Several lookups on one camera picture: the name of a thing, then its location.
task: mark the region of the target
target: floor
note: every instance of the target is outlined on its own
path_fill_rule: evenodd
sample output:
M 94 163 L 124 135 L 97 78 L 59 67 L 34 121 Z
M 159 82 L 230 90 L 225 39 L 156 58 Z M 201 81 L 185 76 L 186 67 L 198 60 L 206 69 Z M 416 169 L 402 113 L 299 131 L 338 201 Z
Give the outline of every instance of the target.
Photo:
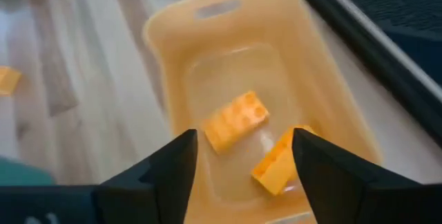
M 0 0 L 0 66 L 24 74 L 14 97 L 0 97 L 0 156 L 48 170 L 61 184 L 99 183 L 170 141 L 141 29 L 176 1 Z M 442 151 L 317 22 L 384 165 L 442 181 Z

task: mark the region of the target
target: lego brick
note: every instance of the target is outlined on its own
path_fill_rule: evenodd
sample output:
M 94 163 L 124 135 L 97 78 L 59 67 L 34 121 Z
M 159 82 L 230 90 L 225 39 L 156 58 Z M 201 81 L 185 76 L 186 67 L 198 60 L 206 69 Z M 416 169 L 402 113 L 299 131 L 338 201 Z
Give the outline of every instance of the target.
M 13 68 L 0 66 L 0 96 L 12 95 L 19 82 L 21 73 Z
M 291 152 L 295 128 L 302 128 L 314 133 L 307 125 L 291 127 L 283 133 L 272 150 L 251 172 L 251 175 L 273 195 L 280 194 L 287 182 L 298 178 L 295 160 Z
M 249 91 L 216 111 L 204 121 L 202 130 L 213 149 L 220 153 L 253 131 L 268 117 L 269 112 L 257 98 L 256 93 Z

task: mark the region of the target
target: translucent plastic bin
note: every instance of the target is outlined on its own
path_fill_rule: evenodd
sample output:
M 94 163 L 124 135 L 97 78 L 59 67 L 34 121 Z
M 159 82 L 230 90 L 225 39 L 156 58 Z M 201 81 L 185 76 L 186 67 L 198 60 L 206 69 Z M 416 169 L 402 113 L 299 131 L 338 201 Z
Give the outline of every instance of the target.
M 143 30 L 162 69 L 174 134 L 254 90 L 269 122 L 217 155 L 202 132 L 187 223 L 266 223 L 310 212 L 299 182 L 271 196 L 250 175 L 282 133 L 309 124 L 319 135 L 379 163 L 303 0 L 184 0 Z

